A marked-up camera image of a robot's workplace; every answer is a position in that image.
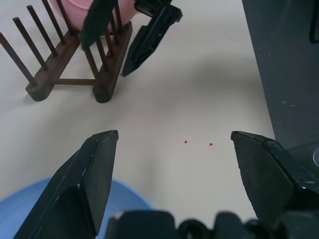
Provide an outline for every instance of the white table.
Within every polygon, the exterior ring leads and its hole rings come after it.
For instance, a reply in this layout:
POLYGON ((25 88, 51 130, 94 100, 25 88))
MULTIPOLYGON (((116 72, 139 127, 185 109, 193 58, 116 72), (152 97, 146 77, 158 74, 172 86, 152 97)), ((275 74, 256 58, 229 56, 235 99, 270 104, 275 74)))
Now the white table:
MULTIPOLYGON (((11 20, 20 17, 46 58, 50 51, 28 4, 57 44, 40 0, 2 0, 0 31, 35 74, 39 64, 11 20)), ((183 11, 180 23, 139 70, 119 78, 106 104, 81 86, 55 87, 48 99, 34 102, 23 74, 0 47, 0 198, 52 175, 90 135, 117 129, 114 177, 171 211, 178 223, 196 217, 211 226, 221 210, 244 220, 254 216, 230 134, 274 136, 241 2, 173 4, 183 11)), ((134 33, 148 20, 136 16, 134 33)), ((93 77, 80 49, 62 77, 93 77)))

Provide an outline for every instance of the white surface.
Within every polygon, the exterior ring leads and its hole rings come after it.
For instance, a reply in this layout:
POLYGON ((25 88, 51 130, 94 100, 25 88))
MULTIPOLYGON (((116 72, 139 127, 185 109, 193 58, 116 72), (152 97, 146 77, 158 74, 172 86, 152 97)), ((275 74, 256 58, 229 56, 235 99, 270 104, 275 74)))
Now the white surface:
MULTIPOLYGON (((20 17, 46 58, 49 49, 28 4, 57 44, 40 0, 2 0, 0 31, 35 74, 39 64, 11 20, 20 17)), ((62 86, 34 102, 23 74, 0 47, 0 198, 52 175, 90 135, 117 129, 114 176, 156 208, 170 210, 177 222, 197 217, 211 226, 220 210, 244 220, 254 216, 230 134, 273 137, 273 131, 242 3, 173 4, 183 10, 180 23, 139 70, 119 78, 106 104, 95 102, 91 87, 62 86)), ((148 20, 141 14, 134 19, 135 34, 148 20)), ((92 77, 81 50, 76 56, 62 76, 92 77)))

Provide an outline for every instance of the pink bowl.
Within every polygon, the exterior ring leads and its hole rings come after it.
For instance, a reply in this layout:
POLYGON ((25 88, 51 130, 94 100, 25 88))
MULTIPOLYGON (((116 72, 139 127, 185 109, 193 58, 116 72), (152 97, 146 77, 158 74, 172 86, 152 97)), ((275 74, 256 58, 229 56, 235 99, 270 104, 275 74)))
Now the pink bowl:
MULTIPOLYGON (((73 27, 81 31, 93 0, 61 0, 61 2, 73 27)), ((56 0, 51 0, 51 3, 58 14, 62 15, 56 0)), ((119 0, 119 8, 123 24, 128 23, 136 14, 134 0, 119 0)))

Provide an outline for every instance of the blue object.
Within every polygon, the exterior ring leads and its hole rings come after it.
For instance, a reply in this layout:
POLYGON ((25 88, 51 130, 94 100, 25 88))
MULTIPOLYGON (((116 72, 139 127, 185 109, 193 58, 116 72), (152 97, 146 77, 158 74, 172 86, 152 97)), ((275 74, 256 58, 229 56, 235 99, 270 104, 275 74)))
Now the blue object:
MULTIPOLYGON (((0 239, 12 239, 32 207, 40 197, 50 178, 33 183, 0 201, 0 239)), ((134 189, 113 179, 106 205, 100 234, 104 239, 109 217, 116 212, 130 210, 152 210, 153 207, 134 189)))

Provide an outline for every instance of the wooden rack base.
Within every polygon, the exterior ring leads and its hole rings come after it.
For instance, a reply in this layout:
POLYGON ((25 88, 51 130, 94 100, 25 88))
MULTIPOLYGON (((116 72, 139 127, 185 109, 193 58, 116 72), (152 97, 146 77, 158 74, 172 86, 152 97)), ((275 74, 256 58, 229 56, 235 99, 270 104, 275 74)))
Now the wooden rack base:
POLYGON ((128 23, 125 26, 121 26, 118 30, 113 29, 113 32, 115 33, 115 37, 113 38, 113 40, 111 39, 108 31, 106 31, 105 39, 109 48, 107 54, 105 54, 101 39, 96 42, 99 49, 100 57, 102 59, 102 67, 99 71, 97 70, 91 51, 88 50, 86 52, 86 57, 93 72, 94 79, 61 79, 60 77, 63 71, 65 70, 66 66, 68 65, 75 51, 80 45, 80 33, 71 28, 70 21, 67 18, 61 1, 57 1, 59 3, 61 12, 64 13, 63 17, 69 29, 64 36, 61 33, 61 30, 56 22, 56 19, 54 18, 53 12, 47 0, 42 0, 61 40, 55 48, 53 47, 47 33, 45 32, 45 29, 43 28, 43 25, 39 21, 32 6, 27 7, 52 52, 46 61, 42 59, 40 53, 36 49, 34 43, 32 42, 30 36, 26 32, 19 18, 15 17, 13 19, 22 36, 25 38, 29 47, 41 64, 41 68, 34 77, 30 74, 25 65, 19 59, 18 55, 15 53, 15 51, 12 49, 12 47, 9 45, 9 43, 1 33, 0 44, 4 47, 4 49, 11 56, 16 65, 28 79, 29 84, 26 87, 26 91, 35 101, 45 100, 50 95, 55 85, 77 85, 93 86, 93 94, 96 101, 99 103, 106 103, 112 98, 114 88, 120 74, 121 66, 133 32, 132 24, 128 23))

